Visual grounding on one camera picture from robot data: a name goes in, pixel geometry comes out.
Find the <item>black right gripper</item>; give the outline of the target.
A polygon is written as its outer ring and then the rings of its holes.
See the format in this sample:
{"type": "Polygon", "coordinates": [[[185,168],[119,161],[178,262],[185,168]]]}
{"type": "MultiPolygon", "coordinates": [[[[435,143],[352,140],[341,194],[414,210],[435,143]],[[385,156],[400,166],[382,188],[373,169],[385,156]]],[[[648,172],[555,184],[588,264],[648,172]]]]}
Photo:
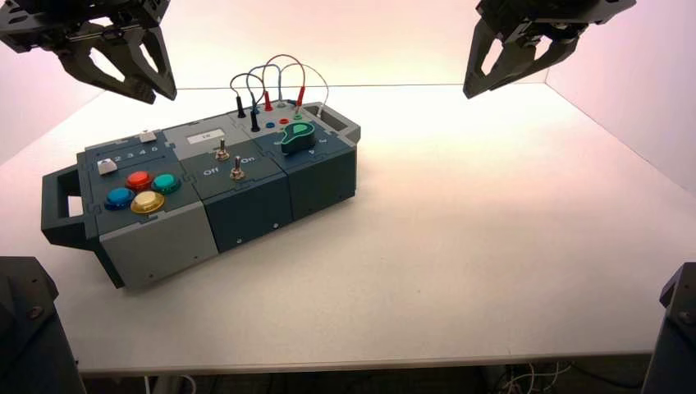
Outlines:
{"type": "Polygon", "coordinates": [[[463,92],[471,99],[501,88],[566,60],[588,25],[602,25],[635,6],[636,1],[480,1],[481,16],[474,27],[463,92]],[[545,35],[546,51],[536,57],[545,35]],[[490,71],[483,70],[495,39],[510,42],[490,71]]]}

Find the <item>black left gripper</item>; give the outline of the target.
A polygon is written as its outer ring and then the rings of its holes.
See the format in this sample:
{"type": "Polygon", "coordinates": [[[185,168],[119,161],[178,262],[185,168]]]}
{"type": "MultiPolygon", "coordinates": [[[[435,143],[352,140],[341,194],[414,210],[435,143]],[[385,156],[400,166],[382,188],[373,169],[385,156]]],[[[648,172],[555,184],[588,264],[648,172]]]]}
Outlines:
{"type": "Polygon", "coordinates": [[[65,72],[88,85],[148,104],[154,103],[155,94],[174,100],[176,84],[158,27],[169,5],[169,1],[2,1],[1,41],[17,53],[32,48],[52,51],[103,30],[124,30],[116,56],[103,45],[70,45],[56,51],[58,60],[65,72]],[[108,59],[121,78],[99,68],[93,51],[108,59]]]}

